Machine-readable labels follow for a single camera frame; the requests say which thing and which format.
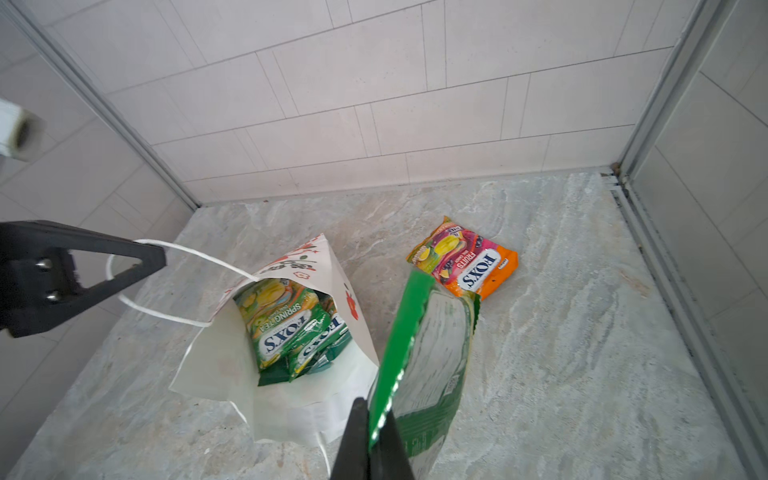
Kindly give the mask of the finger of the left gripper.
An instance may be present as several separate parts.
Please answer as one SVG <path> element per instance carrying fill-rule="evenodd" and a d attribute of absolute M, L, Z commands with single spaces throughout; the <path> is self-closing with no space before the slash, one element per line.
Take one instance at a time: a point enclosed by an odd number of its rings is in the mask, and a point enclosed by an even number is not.
<path fill-rule="evenodd" d="M 137 259 L 139 265 L 91 287 L 71 252 Z M 51 221 L 1 224 L 1 328 L 14 338 L 48 332 L 166 266 L 164 250 Z"/>

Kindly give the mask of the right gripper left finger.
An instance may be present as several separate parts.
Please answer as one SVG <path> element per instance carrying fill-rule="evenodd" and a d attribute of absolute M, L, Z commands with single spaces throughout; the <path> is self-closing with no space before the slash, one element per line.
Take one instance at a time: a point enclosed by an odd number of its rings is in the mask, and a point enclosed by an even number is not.
<path fill-rule="evenodd" d="M 364 398 L 353 403 L 343 432 L 330 480 L 366 480 L 369 478 L 369 412 Z"/>

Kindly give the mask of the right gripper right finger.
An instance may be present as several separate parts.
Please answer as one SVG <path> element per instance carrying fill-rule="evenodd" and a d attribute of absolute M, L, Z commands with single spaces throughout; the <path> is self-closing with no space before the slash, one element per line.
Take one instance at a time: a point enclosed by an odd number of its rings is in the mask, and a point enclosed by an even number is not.
<path fill-rule="evenodd" d="M 379 437 L 370 452 L 372 480 L 414 480 L 403 441 L 397 429 L 394 412 L 387 413 Z"/>

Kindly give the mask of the green Fox's spring tea bag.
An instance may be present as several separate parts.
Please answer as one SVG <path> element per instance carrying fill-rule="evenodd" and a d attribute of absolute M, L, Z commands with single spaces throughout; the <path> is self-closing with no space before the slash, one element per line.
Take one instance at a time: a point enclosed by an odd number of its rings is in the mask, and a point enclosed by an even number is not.
<path fill-rule="evenodd" d="M 369 454 L 394 412 L 415 479 L 426 478 L 458 411 L 480 300 L 411 272 L 369 398 Z"/>

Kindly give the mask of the green fox's candy bag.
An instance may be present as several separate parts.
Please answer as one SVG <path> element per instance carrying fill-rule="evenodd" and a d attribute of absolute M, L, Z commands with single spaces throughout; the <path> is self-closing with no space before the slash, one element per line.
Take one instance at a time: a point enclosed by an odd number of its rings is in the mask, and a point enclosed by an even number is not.
<path fill-rule="evenodd" d="M 306 326 L 321 317 L 317 293 L 288 279 L 255 282 L 236 293 L 233 301 L 260 372 L 284 357 Z"/>
<path fill-rule="evenodd" d="M 289 354 L 289 382 L 303 375 L 313 361 L 318 362 L 328 347 L 337 344 L 348 333 L 348 327 L 330 296 L 324 296 L 320 306 L 325 314 L 307 330 Z"/>

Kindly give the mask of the white flowered paper bag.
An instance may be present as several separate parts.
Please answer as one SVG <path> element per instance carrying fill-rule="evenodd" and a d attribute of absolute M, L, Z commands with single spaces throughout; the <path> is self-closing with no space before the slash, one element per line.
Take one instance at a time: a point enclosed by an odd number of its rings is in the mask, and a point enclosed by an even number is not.
<path fill-rule="evenodd" d="M 256 441 L 317 445 L 341 436 L 379 361 L 356 296 L 318 235 L 225 291 L 197 327 L 171 390 L 230 404 Z"/>

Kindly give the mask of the orange Fox's fruits candy bag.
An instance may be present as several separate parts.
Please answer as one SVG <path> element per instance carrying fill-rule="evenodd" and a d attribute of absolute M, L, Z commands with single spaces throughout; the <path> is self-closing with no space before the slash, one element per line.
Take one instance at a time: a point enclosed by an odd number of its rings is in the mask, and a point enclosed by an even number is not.
<path fill-rule="evenodd" d="M 449 217 L 418 244 L 407 261 L 455 296 L 487 299 L 518 268 L 518 253 L 466 229 Z"/>

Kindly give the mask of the dark green snack packet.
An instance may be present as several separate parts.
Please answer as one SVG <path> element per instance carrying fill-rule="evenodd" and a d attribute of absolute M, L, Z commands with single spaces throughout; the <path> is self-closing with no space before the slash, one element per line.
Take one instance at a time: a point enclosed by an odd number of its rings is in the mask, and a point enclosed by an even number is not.
<path fill-rule="evenodd" d="M 331 367 L 332 362 L 344 351 L 352 340 L 349 332 L 344 333 L 339 339 L 321 349 L 310 359 L 307 365 L 297 374 L 292 375 L 292 357 L 285 357 L 275 362 L 260 373 L 259 386 L 267 386 L 279 383 L 292 382 L 296 378 L 305 375 L 320 373 Z"/>

